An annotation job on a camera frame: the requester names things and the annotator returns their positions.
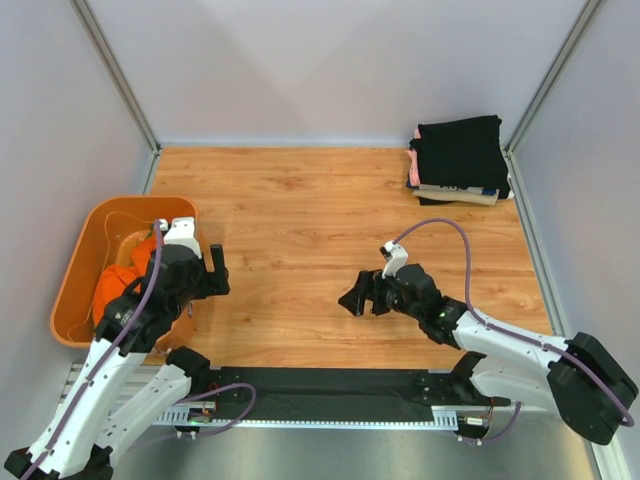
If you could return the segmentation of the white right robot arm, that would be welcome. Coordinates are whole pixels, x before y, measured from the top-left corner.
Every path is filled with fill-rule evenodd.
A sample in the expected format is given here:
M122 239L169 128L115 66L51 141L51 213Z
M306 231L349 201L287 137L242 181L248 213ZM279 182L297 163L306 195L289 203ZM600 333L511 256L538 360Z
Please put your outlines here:
M435 343L465 351L469 368L450 379L452 395L462 403L483 395L535 406L599 445L634 425L630 408L639 389L590 334L549 336L499 321L442 294L418 264L393 275L362 271L338 303L355 317L401 313Z

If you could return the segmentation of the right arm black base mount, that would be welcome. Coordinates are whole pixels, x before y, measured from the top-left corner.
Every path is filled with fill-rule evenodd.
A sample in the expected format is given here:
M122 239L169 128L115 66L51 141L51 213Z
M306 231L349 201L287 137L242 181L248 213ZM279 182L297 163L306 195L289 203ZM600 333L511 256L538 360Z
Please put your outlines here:
M472 384L473 369L484 358L483 354L467 352L450 371L418 372L414 376L414 384L420 401L430 406L510 406L509 399L486 396Z

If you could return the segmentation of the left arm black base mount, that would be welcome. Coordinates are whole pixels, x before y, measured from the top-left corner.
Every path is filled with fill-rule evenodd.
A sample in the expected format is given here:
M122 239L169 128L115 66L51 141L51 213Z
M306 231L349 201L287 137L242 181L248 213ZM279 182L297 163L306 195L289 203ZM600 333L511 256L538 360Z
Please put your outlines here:
M165 364L177 367L190 381L185 401L192 401L193 397L209 393L218 387L210 360L189 347L182 346L172 350Z

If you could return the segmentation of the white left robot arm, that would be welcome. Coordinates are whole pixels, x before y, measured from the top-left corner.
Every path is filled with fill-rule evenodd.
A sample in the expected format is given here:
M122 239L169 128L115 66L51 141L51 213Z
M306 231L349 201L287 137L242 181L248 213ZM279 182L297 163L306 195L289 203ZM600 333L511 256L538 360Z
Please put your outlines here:
M63 404L30 446L12 451L4 468L17 479L109 479L122 454L168 407L199 401L213 384L209 360L179 347L120 408L117 397L156 341L192 300L230 291L224 250L210 248L214 269L180 243L152 253L144 276L112 300Z

